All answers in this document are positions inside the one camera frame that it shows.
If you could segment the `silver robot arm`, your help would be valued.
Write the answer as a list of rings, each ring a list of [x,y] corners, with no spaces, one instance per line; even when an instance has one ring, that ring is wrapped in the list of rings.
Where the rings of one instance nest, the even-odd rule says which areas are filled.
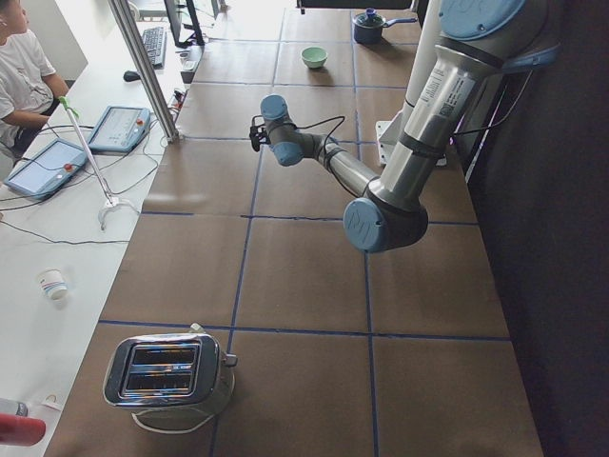
[[[392,122],[395,145],[376,174],[328,135],[305,133],[289,117],[285,99],[266,96],[262,124],[250,143],[268,145],[289,167],[319,162],[355,194],[344,210],[344,231],[358,250],[373,253],[417,243],[427,211],[420,195],[451,136],[484,81],[495,74],[532,71],[552,63],[559,49],[561,1],[431,1],[403,108]]]

